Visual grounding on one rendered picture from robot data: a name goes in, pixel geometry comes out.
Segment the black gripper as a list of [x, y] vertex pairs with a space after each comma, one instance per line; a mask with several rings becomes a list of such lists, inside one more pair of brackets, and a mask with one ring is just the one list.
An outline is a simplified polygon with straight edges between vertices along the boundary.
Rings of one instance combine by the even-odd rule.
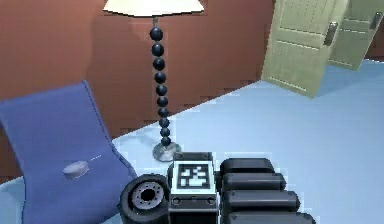
[[120, 195], [123, 224], [168, 224], [169, 187], [160, 174], [144, 174], [126, 185]]

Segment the small grey remote control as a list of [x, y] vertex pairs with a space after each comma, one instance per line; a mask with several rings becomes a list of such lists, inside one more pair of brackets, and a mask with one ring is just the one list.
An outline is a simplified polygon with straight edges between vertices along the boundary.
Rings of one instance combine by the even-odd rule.
[[67, 165], [62, 170], [62, 173], [69, 180], [78, 179], [78, 178], [86, 175], [92, 169], [91, 163], [100, 157], [101, 157], [101, 155], [97, 155], [97, 156], [95, 156], [91, 159], [88, 159], [88, 160], [75, 161], [75, 162]]

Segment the floor lamp with black balls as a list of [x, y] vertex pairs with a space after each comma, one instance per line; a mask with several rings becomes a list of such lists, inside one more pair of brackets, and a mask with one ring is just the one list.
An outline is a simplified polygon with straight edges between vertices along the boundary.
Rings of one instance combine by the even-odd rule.
[[158, 24], [158, 19], [164, 16], [201, 13], [204, 6], [199, 0], [106, 0], [104, 12], [119, 14], [135, 18], [151, 18], [152, 28], [149, 37], [153, 41], [151, 53], [153, 56], [156, 104], [158, 107], [160, 142], [152, 150], [153, 158], [160, 162], [170, 162], [174, 154], [181, 151], [181, 146], [171, 140], [171, 131], [167, 108], [168, 88], [165, 84], [167, 76], [164, 72], [166, 63], [164, 60], [165, 47], [162, 44], [164, 32]]

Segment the pale green room door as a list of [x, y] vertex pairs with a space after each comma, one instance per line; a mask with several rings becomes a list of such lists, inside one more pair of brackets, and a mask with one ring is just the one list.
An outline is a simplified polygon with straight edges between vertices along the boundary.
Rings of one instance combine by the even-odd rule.
[[373, 16], [382, 12], [384, 0], [349, 0], [328, 63], [350, 70], [358, 70], [378, 30], [370, 28]]
[[[262, 79], [303, 96], [316, 96], [349, 0], [276, 0]], [[330, 46], [330, 22], [338, 28]]]

